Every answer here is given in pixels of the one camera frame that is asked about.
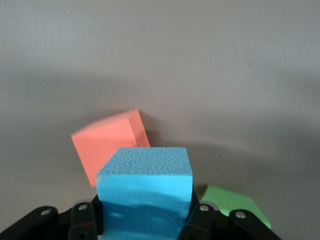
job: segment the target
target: red foam cube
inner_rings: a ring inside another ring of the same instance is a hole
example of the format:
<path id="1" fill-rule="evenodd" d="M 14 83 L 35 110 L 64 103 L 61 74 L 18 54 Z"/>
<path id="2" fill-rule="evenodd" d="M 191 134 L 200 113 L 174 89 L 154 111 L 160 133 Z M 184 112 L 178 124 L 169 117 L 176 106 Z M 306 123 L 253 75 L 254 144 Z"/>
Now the red foam cube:
<path id="1" fill-rule="evenodd" d="M 71 135 L 93 188 L 96 174 L 121 147 L 150 147 L 138 109 L 95 121 Z"/>

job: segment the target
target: foam block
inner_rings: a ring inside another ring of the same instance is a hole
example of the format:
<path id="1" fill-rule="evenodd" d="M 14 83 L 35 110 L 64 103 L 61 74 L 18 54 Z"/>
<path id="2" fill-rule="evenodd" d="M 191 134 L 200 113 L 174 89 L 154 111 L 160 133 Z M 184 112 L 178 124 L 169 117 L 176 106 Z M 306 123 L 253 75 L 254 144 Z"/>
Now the foam block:
<path id="1" fill-rule="evenodd" d="M 92 187 L 97 172 L 120 147 L 150 147 L 138 109 L 95 121 L 71 138 Z"/>
<path id="2" fill-rule="evenodd" d="M 103 240 L 178 238 L 193 189 L 185 148 L 119 148 L 96 181 L 103 210 Z"/>
<path id="3" fill-rule="evenodd" d="M 222 187 L 209 185 L 205 190 L 202 200 L 217 204 L 220 208 L 220 212 L 226 216 L 229 216 L 229 213 L 236 209 L 248 210 L 271 229 L 270 221 L 247 195 L 230 191 Z"/>

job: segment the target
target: blue cube top face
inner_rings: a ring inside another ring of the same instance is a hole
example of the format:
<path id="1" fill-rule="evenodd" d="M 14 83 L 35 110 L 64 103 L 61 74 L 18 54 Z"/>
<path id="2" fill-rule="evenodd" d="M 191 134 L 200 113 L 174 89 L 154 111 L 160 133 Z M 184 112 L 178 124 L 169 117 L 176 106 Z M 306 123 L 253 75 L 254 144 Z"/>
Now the blue cube top face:
<path id="1" fill-rule="evenodd" d="M 101 175 L 192 176 L 192 170 L 185 147 L 121 147 Z"/>

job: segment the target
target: blue foam cube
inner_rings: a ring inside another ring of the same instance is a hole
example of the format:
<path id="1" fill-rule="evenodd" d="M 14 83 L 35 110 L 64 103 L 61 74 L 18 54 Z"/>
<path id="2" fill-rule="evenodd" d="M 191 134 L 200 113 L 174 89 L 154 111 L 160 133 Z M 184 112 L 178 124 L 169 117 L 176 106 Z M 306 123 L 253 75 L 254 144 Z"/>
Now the blue foam cube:
<path id="1" fill-rule="evenodd" d="M 183 147 L 123 147 L 96 175 L 102 239 L 175 240 L 191 204 L 193 175 Z"/>

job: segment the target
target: white wall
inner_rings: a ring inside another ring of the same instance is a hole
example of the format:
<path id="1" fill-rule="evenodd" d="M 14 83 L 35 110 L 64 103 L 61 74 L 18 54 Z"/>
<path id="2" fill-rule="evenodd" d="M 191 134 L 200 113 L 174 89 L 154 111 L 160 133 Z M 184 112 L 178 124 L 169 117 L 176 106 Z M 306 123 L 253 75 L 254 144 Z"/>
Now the white wall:
<path id="1" fill-rule="evenodd" d="M 319 1 L 0 1 L 0 231 L 92 198 L 70 134 L 139 108 L 194 183 L 320 235 Z"/>

